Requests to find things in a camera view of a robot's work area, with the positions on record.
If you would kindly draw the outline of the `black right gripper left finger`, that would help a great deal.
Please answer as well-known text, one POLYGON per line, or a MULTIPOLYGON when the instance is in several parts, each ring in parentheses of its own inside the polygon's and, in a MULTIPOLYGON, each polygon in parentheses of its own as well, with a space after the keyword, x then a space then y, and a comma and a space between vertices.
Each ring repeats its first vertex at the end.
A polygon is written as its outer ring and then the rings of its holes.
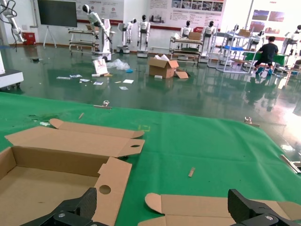
POLYGON ((81 197, 64 200, 49 214, 23 226, 102 226, 92 219, 96 204, 96 188, 89 188, 81 197))

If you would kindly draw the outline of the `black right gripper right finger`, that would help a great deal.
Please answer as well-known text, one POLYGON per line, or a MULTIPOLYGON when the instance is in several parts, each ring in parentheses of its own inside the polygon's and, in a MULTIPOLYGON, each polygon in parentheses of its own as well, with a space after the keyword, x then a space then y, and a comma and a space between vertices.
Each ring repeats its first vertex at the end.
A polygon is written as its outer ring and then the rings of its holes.
POLYGON ((256 201, 228 191, 228 212, 236 226, 299 226, 301 206, 294 202, 256 201))

